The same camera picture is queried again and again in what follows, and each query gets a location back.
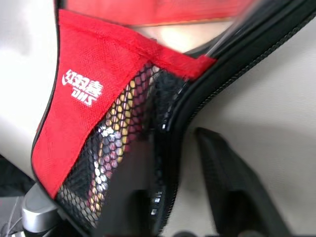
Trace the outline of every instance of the black zipper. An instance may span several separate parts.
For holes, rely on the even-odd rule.
[[[197,107],[194,109],[194,111],[189,116],[187,122],[185,123],[185,130],[193,120],[193,118],[198,114],[203,107],[210,102],[216,95],[218,95],[220,92],[222,92],[225,88],[227,88],[230,84],[232,84],[234,81],[236,81],[238,78],[240,78],[242,75],[244,75],[246,72],[248,72],[251,68],[256,66],[258,63],[260,63],[263,59],[268,57],[271,53],[273,53],[275,50],[277,50],[280,46],[282,46],[285,42],[287,42],[290,38],[292,38],[296,33],[298,33],[304,26],[306,26],[311,20],[313,20],[316,16],[316,12],[313,12],[312,15],[310,15],[305,21],[300,23],[297,27],[293,28],[290,32],[288,32],[283,38],[281,38],[279,41],[277,41],[275,44],[273,44],[269,49],[267,49],[264,53],[260,54],[257,58],[252,60],[250,63],[248,63],[245,67],[243,67],[240,71],[238,71],[236,74],[234,74],[230,79],[228,79],[224,84],[222,84],[218,89],[216,89],[214,92],[212,92],[209,96],[207,96]],[[180,140],[183,140],[183,136],[185,134],[185,131],[182,133],[182,137]],[[174,206],[176,195],[178,191],[178,183],[175,184],[174,192],[173,192],[173,198],[168,205],[167,210],[164,213],[164,220],[161,224],[161,229],[159,233],[162,232],[163,228],[167,224],[167,221],[170,217],[172,208]]]

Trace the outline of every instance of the bag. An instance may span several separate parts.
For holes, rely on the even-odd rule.
[[[34,139],[32,167],[83,236],[103,224],[99,218],[115,201],[107,197],[120,166],[126,160],[132,167],[138,157],[154,159],[150,229],[160,233],[175,201],[181,143],[190,121],[316,12],[314,0],[269,6],[210,58],[204,54],[220,37],[181,54],[128,28],[56,5],[57,73]]]

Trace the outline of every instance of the silver metal part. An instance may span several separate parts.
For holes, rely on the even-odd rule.
[[[57,207],[35,184],[25,195],[22,203],[23,227],[32,233],[47,231],[61,222]]]
[[[25,237],[24,232],[17,232],[15,234],[10,235],[10,237]]]

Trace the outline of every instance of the red fabric panel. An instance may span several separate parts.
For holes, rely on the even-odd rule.
[[[237,16],[253,0],[67,0],[66,8],[122,25],[162,25]]]
[[[151,61],[178,76],[196,79],[215,62],[207,57],[192,59],[130,29],[65,10],[60,10],[59,25],[56,88],[32,157],[36,176],[52,198],[91,130],[145,63]],[[88,99],[83,102],[80,96],[72,96],[76,94],[75,84],[65,83],[72,81],[71,72],[77,74],[74,83],[80,78],[103,86],[91,105]]]

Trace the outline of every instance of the zipper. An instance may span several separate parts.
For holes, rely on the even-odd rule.
[[[258,63],[260,63],[263,59],[268,57],[271,53],[273,53],[275,50],[277,50],[280,46],[282,46],[285,42],[287,42],[290,38],[292,38],[296,33],[298,33],[304,26],[306,26],[310,21],[312,21],[316,16],[316,12],[313,12],[312,15],[310,15],[305,21],[300,23],[297,27],[293,28],[289,33],[287,33],[284,37],[282,37],[279,41],[277,41],[275,44],[273,44],[269,49],[267,49],[265,52],[260,54],[257,58],[252,60],[250,63],[248,63],[245,67],[243,67],[239,72],[234,74],[229,80],[227,80],[222,86],[220,86],[218,89],[216,89],[214,92],[212,92],[208,97],[206,97],[200,104],[199,106],[192,112],[191,116],[186,122],[185,125],[185,130],[193,120],[193,118],[198,114],[203,107],[210,102],[216,95],[218,95],[220,92],[222,92],[225,88],[227,88],[230,84],[232,84],[234,81],[236,81],[238,78],[240,78],[242,75],[244,75],[246,72],[248,72],[251,68],[256,66]],[[168,205],[168,208],[164,214],[164,220],[162,222],[162,227],[159,230],[159,233],[161,233],[167,224],[167,221],[170,217],[172,208],[174,206],[175,200],[176,200],[176,195],[178,192],[178,185],[179,183],[177,182],[175,184],[174,192],[173,192],[173,198]]]
[[[304,22],[302,22],[299,26],[295,27],[292,31],[287,33],[283,38],[281,38],[278,42],[273,44],[269,49],[267,49],[264,53],[260,54],[256,59],[251,61],[247,66],[242,68],[238,73],[233,75],[227,82],[225,82],[220,88],[216,89],[214,92],[212,92],[203,102],[200,103],[200,105],[194,110],[194,112],[191,114],[187,125],[193,120],[193,118],[198,114],[201,109],[206,105],[206,103],[210,102],[216,95],[218,95],[220,92],[222,92],[225,88],[227,88],[230,84],[232,84],[234,81],[236,81],[238,78],[240,78],[242,75],[244,75],[246,72],[248,72],[251,68],[256,66],[258,63],[260,63],[262,60],[264,60],[266,57],[268,57],[271,53],[273,53],[275,50],[277,50],[280,46],[282,46],[285,42],[287,42],[290,38],[292,38],[296,33],[298,33],[304,26],[306,26],[311,20],[313,20],[316,16],[316,12],[314,12],[311,16],[309,16]]]

